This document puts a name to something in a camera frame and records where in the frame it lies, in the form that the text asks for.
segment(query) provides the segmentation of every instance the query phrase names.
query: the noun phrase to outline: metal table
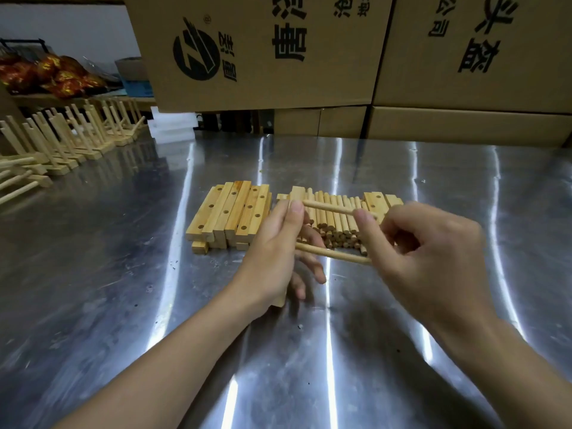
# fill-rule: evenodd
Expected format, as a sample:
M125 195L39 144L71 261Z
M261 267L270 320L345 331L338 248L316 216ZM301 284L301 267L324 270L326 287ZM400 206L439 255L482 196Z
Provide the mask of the metal table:
M204 136L117 148L0 209L0 427L47 428L206 304L243 252L184 231L232 180L378 190L480 222L499 314L572 378L567 150L341 138ZM185 428L498 426L490 406L371 268L271 308L227 350Z

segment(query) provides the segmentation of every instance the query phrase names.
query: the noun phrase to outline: black chinese character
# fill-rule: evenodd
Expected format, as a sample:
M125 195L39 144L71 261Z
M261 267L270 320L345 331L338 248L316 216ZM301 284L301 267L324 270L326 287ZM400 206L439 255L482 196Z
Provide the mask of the black chinese character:
M236 82L236 66L234 63L223 60L223 73L224 78L232 79L234 82Z
M351 10L354 0L338 0L333 6L337 9L333 14L341 18L342 14L349 16L349 13L344 12L344 10Z
M449 21L444 19L442 21L433 21L433 29L429 32L429 36L433 38L442 38L447 33Z
M225 54L231 54L234 57L234 53L232 52L232 37L229 34L222 34L218 32L218 44L220 45L220 52L224 52Z
M368 11L369 11L369 2L361 3L359 6L357 6L358 16L367 16Z
M282 19L286 19L286 17L288 16L289 13L296 15L298 18L302 18L302 19L306 18L306 12L300 10L300 9L302 9L302 0L298 0L298 8L292 7L290 9L290 11L288 10L290 8L290 5L296 5L296 0L292 0L292 2L290 2L290 0L272 0L272 4L274 5L274 9L272 10L272 14L274 16L278 15L278 13L280 13L282 11L282 7L279 6L279 3L281 1L284 1L284 5L286 6L286 8L283 10L282 14L280 15L282 17Z
M518 7L518 3L513 3L512 0L498 0L495 10L491 12L491 0L484 1L484 14L487 19L482 21L479 25L475 27L475 32L480 31L484 26L487 29L484 30L485 34L489 34L492 25L495 22L500 22L502 24L511 24L513 18L510 16ZM499 16L499 13L505 13L506 16Z
M447 15L447 13L455 8L456 2L457 0L439 0L439 7L435 13L441 13L443 16Z
M293 28L286 22L286 26L280 28L274 25L274 38L272 44L275 48L275 56L277 59L296 59L304 61L304 56L299 52L306 52L306 33L307 28Z
M458 72L463 71L463 69L470 69L471 72L479 69L483 73L488 71L493 57L499 53L500 44L501 42L497 41L495 46L491 46L486 39L483 43L475 43L475 39L471 39Z

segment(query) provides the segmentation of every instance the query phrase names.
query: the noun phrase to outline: person's right hand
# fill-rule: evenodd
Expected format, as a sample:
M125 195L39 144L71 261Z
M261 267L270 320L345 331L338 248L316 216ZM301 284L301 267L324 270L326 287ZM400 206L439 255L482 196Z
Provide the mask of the person's right hand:
M354 218L377 272L436 339L497 319L478 223L418 202L393 206L381 226L363 209Z

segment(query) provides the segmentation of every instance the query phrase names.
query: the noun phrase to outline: white wall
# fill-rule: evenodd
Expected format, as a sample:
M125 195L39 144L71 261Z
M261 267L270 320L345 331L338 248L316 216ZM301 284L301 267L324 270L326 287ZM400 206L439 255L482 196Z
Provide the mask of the white wall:
M125 6L0 4L0 38L44 39L58 55L83 56L108 72L140 56Z

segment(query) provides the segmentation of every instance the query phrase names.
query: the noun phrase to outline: circular logo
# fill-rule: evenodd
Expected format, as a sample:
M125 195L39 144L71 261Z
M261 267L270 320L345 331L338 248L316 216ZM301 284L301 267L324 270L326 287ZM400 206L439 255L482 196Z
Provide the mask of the circular logo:
M211 79L218 72L220 53L214 40L184 18L183 41L177 36L173 43L175 63L187 77L198 81Z

